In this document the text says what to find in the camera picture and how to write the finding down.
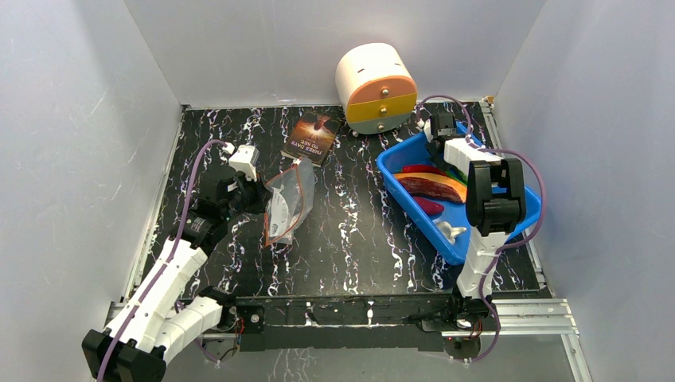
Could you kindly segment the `clear zip bag orange zipper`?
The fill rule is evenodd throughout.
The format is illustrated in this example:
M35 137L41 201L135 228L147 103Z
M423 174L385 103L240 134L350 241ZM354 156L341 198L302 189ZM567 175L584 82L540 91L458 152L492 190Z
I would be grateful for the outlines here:
M314 185L314 166L308 158L295 159L267 182L271 199L264 214L266 246L292 244L295 230L313 208Z

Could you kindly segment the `green toy pepper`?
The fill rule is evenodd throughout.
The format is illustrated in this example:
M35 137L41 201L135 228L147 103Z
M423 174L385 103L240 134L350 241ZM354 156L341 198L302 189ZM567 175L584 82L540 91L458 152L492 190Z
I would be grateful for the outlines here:
M455 167L452 167L452 166L448 167L444 170L444 172L448 177L450 177L450 178L452 178L452 179L456 180L457 182L460 182L464 185L466 185L467 182L468 182L467 176L461 170L458 170Z

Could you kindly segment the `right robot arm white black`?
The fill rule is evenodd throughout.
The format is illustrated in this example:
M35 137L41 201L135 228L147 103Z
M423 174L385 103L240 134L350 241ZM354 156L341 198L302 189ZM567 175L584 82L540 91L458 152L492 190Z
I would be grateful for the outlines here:
M526 200L523 166L516 158L501 158L474 143L470 134L442 123L440 115L418 121L434 159L466 175L466 217L470 242L457 279L462 299L448 308L450 323L469 329L480 318L471 299L491 294L491 279L501 247L525 219Z

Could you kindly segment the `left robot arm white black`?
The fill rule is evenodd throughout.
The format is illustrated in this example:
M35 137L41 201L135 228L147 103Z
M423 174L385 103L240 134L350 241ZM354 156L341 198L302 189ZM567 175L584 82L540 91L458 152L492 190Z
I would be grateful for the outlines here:
M237 172L217 182L213 198L185 203L179 225L133 296L103 330L85 335L82 348L93 378L160 381L167 365L204 332L236 326L233 298L213 286L184 307L179 298L233 221L242 214L262 213L270 197L260 177Z

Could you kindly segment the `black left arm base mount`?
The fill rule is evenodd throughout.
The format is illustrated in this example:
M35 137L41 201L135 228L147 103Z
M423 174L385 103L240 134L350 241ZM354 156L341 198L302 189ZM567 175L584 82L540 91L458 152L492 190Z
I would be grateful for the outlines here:
M181 301L175 302L174 310L176 319L179 314L188 314L198 320L194 326L200 331L194 338L203 337L214 341L217 335L220 335L220 339L231 338L234 349L241 348L244 335L263 332L264 309L259 306L237 306L234 302L220 304L207 298L194 299L187 306Z

